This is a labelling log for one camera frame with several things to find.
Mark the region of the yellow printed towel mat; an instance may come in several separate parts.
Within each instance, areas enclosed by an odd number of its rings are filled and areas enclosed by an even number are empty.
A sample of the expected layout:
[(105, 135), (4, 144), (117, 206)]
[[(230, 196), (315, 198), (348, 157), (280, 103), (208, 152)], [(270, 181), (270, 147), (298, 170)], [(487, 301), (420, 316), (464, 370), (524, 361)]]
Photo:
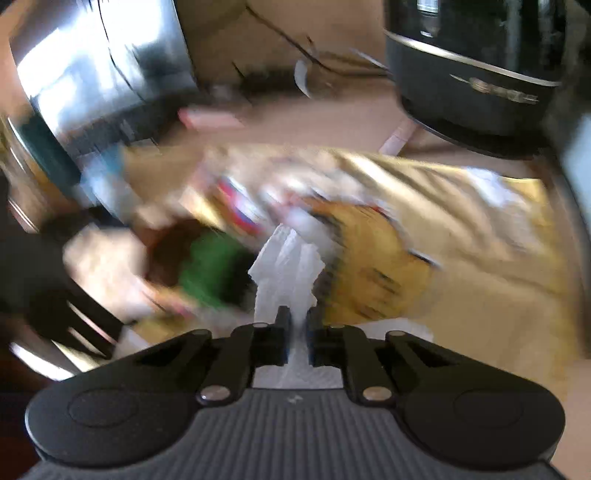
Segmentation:
[(199, 160), (133, 147), (123, 157), (139, 198), (131, 226), (87, 226), (63, 254), (76, 283), (122, 321), (117, 356), (256, 322), (253, 281), (240, 308), (148, 282), (144, 229), (197, 219), (257, 257), (281, 224), (324, 224), (335, 254), (312, 290), (322, 323), (372, 338), (400, 329), (565, 396), (579, 339), (539, 180), (320, 147), (216, 145)]

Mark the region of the black computer monitor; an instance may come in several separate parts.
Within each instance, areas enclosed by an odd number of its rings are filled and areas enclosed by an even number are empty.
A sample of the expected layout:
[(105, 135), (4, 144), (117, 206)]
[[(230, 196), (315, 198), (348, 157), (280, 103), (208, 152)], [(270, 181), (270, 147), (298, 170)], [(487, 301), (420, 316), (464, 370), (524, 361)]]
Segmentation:
[(198, 95), (172, 1), (39, 1), (10, 48), (33, 110), (72, 157), (155, 139)]

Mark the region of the white PC case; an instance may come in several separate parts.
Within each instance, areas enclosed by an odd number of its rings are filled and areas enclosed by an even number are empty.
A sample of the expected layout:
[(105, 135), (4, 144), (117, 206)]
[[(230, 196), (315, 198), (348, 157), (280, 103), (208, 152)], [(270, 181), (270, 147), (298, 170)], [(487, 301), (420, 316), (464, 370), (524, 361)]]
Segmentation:
[(548, 133), (590, 237), (590, 97), (561, 92), (550, 111)]

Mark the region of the dark green thermos bottle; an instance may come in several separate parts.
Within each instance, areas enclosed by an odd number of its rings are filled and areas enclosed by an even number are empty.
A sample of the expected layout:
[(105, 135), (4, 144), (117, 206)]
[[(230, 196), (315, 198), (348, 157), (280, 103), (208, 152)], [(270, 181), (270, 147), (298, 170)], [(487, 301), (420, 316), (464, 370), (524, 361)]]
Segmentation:
[(65, 197), (74, 199), (81, 172), (36, 109), (16, 127), (21, 143), (47, 179)]

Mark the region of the blue wet wipes pack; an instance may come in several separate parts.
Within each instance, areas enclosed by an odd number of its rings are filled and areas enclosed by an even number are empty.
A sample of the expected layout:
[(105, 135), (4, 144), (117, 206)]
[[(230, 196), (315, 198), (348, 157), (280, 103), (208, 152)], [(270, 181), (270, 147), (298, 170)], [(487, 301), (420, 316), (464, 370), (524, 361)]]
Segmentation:
[(80, 197), (88, 205), (103, 207), (116, 221), (131, 223), (139, 198), (124, 172), (124, 148), (113, 144), (79, 158)]

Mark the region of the crochet doll red hat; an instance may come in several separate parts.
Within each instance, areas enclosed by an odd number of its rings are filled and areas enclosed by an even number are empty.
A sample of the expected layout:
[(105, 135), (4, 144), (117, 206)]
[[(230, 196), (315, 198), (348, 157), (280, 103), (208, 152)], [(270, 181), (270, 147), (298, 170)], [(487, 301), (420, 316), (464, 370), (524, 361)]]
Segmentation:
[(228, 233), (181, 219), (161, 229), (144, 229), (144, 278), (178, 288), (209, 307), (242, 307), (252, 286), (249, 269), (256, 254)]

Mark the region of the white paper towel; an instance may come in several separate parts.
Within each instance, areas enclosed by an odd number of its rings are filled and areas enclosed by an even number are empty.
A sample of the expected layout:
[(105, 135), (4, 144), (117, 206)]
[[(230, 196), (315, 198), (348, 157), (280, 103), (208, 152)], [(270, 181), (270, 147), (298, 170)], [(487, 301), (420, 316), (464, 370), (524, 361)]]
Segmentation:
[(342, 374), (335, 367), (311, 366), (308, 352), (308, 311), (318, 305), (312, 293), (315, 281), (335, 254), (335, 243), (324, 224), (294, 229), (276, 227), (249, 276), (256, 283), (254, 320), (276, 322), (281, 307), (287, 308), (287, 364), (256, 369), (252, 386), (270, 389), (338, 389)]

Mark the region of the pink cream tube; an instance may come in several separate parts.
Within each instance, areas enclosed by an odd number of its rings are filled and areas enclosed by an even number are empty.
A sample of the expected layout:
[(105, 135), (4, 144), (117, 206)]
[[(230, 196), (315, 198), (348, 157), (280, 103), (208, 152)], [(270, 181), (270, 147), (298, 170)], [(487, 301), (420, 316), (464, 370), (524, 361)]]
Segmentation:
[(242, 121), (228, 111), (185, 107), (178, 110), (177, 116), (187, 129), (198, 132), (243, 127)]

